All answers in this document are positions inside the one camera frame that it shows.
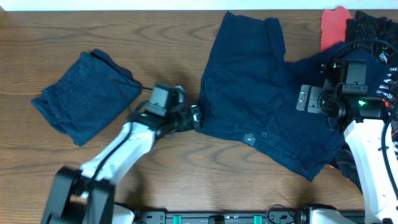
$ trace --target red cloth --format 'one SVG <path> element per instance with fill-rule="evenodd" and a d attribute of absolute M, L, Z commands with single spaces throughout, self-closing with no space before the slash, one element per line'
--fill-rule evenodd
<path fill-rule="evenodd" d="M 321 52 L 338 42 L 345 41 L 347 30 L 347 19 L 353 17 L 343 6 L 335 10 L 325 9 L 321 18 Z"/>

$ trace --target folded blue cloth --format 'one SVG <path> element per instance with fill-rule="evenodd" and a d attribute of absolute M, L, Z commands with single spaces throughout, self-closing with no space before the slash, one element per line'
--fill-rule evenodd
<path fill-rule="evenodd" d="M 244 142 L 313 180 L 345 140 L 339 131 L 330 130 L 327 115 L 296 110 L 297 100 L 301 85 L 323 86 L 322 64 L 341 46 L 285 62 L 278 19 L 262 21 L 227 12 L 201 79 L 203 127 L 197 131 Z M 366 84 L 374 95 L 388 68 L 363 50 L 346 58 L 367 62 Z"/>
<path fill-rule="evenodd" d="M 137 88 L 115 86 L 112 78 Z M 51 126 L 82 146 L 125 110 L 141 93 L 141 87 L 129 70 L 94 49 L 90 54 L 82 52 L 56 84 L 31 102 Z"/>

